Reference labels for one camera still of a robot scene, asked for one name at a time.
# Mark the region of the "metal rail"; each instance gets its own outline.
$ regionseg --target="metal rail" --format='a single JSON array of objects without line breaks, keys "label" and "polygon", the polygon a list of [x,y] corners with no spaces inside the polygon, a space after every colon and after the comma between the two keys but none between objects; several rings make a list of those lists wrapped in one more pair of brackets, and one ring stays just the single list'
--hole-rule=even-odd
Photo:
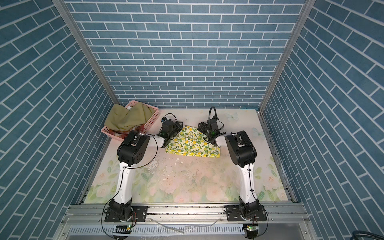
[{"label": "metal rail", "polygon": [[115,104],[120,104],[117,96],[113,92],[107,78],[105,77],[103,71],[101,70],[99,63],[96,61],[96,58],[92,53],[92,50],[90,49],[89,45],[85,41],[84,36],[82,35],[79,29],[79,26],[76,24],[76,21],[74,20],[64,0],[52,0],[52,2],[55,5],[57,11],[60,13],[64,22],[67,24],[67,27],[71,31],[73,37],[75,38],[76,42],[80,46],[85,57],[88,59],[89,64],[95,71],[97,77],[99,78],[101,84],[104,86],[109,97],[112,99],[112,102]]},{"label": "metal rail", "polygon": [[[218,204],[133,204],[146,205],[148,212],[146,221],[142,224],[153,224],[153,220],[166,224],[212,224],[219,218],[221,223],[228,222],[223,207],[231,203]],[[309,218],[302,203],[263,203],[268,212],[269,223],[308,223]],[[63,219],[63,225],[99,225],[103,204],[70,205]]]},{"label": "metal rail", "polygon": [[269,85],[266,89],[266,92],[264,94],[262,102],[260,103],[260,107],[259,107],[260,112],[264,111],[265,106],[266,106],[269,98],[271,97],[273,89],[275,88],[277,81],[279,80],[279,77],[283,71],[283,68],[284,68],[285,64],[287,63],[288,57],[291,54],[292,49],[295,46],[297,39],[299,38],[300,32],[303,29],[304,23],[307,20],[315,1],[316,0],[306,0],[304,5],[303,5],[303,8],[301,9],[299,18],[297,19],[297,22],[296,22],[295,26],[293,27],[291,36],[288,40],[286,47],[284,48],[284,52],[281,55],[281,59],[279,61],[279,64],[277,65],[275,72],[272,75],[271,82],[269,83]]}]

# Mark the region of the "lemon print cloth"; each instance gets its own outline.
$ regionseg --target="lemon print cloth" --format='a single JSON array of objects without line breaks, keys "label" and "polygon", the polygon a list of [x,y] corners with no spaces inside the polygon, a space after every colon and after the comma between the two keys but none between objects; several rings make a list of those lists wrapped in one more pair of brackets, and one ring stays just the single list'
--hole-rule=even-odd
[{"label": "lemon print cloth", "polygon": [[195,127],[185,126],[166,147],[166,153],[196,156],[220,157],[220,147],[206,142],[202,134]]}]

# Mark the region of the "aluminum frame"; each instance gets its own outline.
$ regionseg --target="aluminum frame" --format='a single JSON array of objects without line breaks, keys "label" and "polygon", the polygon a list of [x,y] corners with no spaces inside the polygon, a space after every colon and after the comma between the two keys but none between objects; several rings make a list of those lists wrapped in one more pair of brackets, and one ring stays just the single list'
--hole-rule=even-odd
[{"label": "aluminum frame", "polygon": [[278,171],[278,173],[280,175],[281,182],[283,183],[283,186],[287,188],[292,202],[298,202],[297,201],[297,197],[295,195],[295,192],[293,191],[292,185],[289,182],[288,175],[285,172],[285,169],[284,169],[283,163],[281,161],[281,158],[280,158],[280,156],[279,156],[279,154],[277,152],[276,146],[275,146],[274,141],[272,139],[271,132],[269,131],[269,128],[268,128],[268,126],[266,124],[266,121],[265,121],[265,118],[264,118],[264,114],[261,113],[261,112],[258,112],[257,115],[259,116],[259,120],[260,120],[261,126],[263,128],[263,132],[264,132],[265,138],[266,138],[266,140],[268,142],[269,149],[271,150],[272,157],[273,157],[273,159],[275,161],[277,171]]},{"label": "aluminum frame", "polygon": [[266,104],[267,104],[269,98],[271,97],[271,94],[272,94],[272,92],[273,92],[273,90],[277,84],[277,81],[279,80],[279,77],[283,71],[283,68],[288,61],[288,57],[291,54],[292,49],[295,46],[297,39],[299,38],[301,30],[303,29],[304,23],[307,20],[315,2],[316,2],[316,0],[306,0],[305,1],[304,5],[300,11],[299,18],[297,19],[297,22],[296,22],[295,26],[293,27],[293,30],[292,30],[291,36],[287,42],[287,45],[284,48],[284,52],[281,55],[281,59],[279,61],[279,64],[275,68],[275,71],[274,71],[272,78],[271,78],[271,82],[269,83],[269,85],[265,91],[262,102],[260,103],[260,107],[259,107],[260,112],[264,111]]},{"label": "aluminum frame", "polygon": [[[211,225],[226,227],[233,224],[250,223],[250,221],[239,220],[228,222],[223,207],[231,203],[161,203],[161,204],[133,204],[146,205],[148,212],[146,221],[137,223],[138,226],[152,226],[155,221],[167,225]],[[313,227],[302,203],[264,202],[265,210],[268,212],[269,224],[275,223],[298,223],[305,240],[315,240]],[[72,226],[101,227],[101,213],[103,204],[70,205],[68,211],[53,239],[64,240],[68,236]],[[117,225],[116,223],[105,223],[104,228]]]},{"label": "aluminum frame", "polygon": [[60,13],[61,17],[63,18],[65,24],[67,24],[67,27],[71,31],[73,37],[75,38],[81,50],[83,51],[85,57],[88,59],[89,64],[95,71],[101,84],[104,86],[104,89],[107,91],[109,97],[112,99],[112,102],[114,104],[120,104],[117,96],[115,95],[113,89],[111,88],[111,85],[109,84],[107,78],[101,70],[99,63],[96,61],[96,58],[91,51],[91,48],[85,41],[85,38],[81,33],[79,26],[76,24],[76,21],[74,20],[64,0],[52,0],[52,2],[55,5],[57,11]]}]

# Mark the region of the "blue brick wall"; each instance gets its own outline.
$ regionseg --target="blue brick wall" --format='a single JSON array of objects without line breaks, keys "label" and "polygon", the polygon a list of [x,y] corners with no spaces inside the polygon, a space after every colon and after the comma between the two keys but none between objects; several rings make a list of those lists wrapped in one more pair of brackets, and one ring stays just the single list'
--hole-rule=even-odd
[{"label": "blue brick wall", "polygon": [[0,1],[0,239],[51,239],[112,102],[50,0]]},{"label": "blue brick wall", "polygon": [[66,1],[119,100],[256,108],[304,0]]},{"label": "blue brick wall", "polygon": [[320,239],[384,235],[383,12],[317,0],[265,109]]}]

